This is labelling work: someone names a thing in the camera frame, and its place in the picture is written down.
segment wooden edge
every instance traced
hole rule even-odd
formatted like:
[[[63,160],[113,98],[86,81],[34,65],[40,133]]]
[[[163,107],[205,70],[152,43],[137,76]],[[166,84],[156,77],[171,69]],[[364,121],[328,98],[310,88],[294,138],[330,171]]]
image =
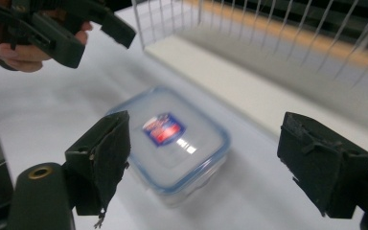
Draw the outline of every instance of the wooden edge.
[[[190,4],[199,5],[198,0],[185,0]],[[242,23],[245,26],[255,27],[256,30],[266,31],[268,34],[281,36],[282,39],[292,41],[300,45],[309,47],[317,52],[329,53],[330,56],[340,59],[349,59],[349,62],[353,65],[358,65],[363,68],[368,66],[368,49],[356,49],[353,53],[354,45],[337,41],[333,45],[333,38],[319,34],[317,38],[313,40],[315,33],[301,30],[298,33],[298,28],[291,25],[286,25],[283,29],[283,23],[275,20],[271,20],[267,27],[268,20],[264,16],[255,16],[253,12],[243,13],[240,9],[232,9],[229,6],[221,7],[221,3],[215,3],[205,0],[202,4],[202,10],[212,12],[216,15],[221,15],[230,20]]]

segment finger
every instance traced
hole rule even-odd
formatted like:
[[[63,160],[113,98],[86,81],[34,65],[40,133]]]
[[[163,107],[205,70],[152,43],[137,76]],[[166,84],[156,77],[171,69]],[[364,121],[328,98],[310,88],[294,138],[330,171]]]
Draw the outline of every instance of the finger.
[[[32,73],[37,70],[40,70],[43,67],[43,63],[41,61],[22,61],[17,59],[10,58],[1,58],[5,63],[7,63],[13,69],[25,72]]]
[[[11,5],[11,0],[0,0],[0,6],[8,8]]]
[[[86,45],[86,43],[88,42],[88,33],[84,31],[78,31],[76,33],[76,39],[83,45]]]
[[[89,21],[84,21],[81,24],[81,28],[82,31],[92,31],[92,29],[94,29],[94,27],[92,26],[92,24]]]
[[[25,61],[42,61],[50,59],[48,55],[34,45],[16,45],[15,50],[12,50],[9,43],[0,44],[0,57]]]

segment white wire rack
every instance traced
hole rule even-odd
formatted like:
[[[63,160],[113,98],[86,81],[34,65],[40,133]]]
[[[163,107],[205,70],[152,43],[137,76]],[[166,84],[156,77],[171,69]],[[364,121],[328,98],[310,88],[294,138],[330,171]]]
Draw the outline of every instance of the white wire rack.
[[[348,81],[352,87],[368,87],[368,12],[363,18],[357,16],[368,11],[368,1],[136,1],[132,0],[144,48],[202,25],[312,71]],[[330,25],[333,17],[338,23]],[[356,23],[360,26],[352,32]],[[327,33],[326,27],[332,27],[331,31]]]
[[[368,128],[368,0],[135,1],[143,48],[173,68],[188,72],[173,63],[178,54],[165,56],[160,48],[169,43],[173,51],[171,38],[183,38]],[[214,79],[187,77],[261,118],[239,99],[220,95],[226,89],[214,88]],[[230,91],[233,79],[220,80]]]

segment clear plastic container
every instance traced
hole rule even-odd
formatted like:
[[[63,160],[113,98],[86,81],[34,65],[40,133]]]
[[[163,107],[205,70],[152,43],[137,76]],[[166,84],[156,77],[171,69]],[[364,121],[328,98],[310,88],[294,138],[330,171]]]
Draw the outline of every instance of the clear plastic container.
[[[108,114],[130,115],[130,167],[169,206],[202,187],[226,159],[228,133],[169,88],[159,86]]]

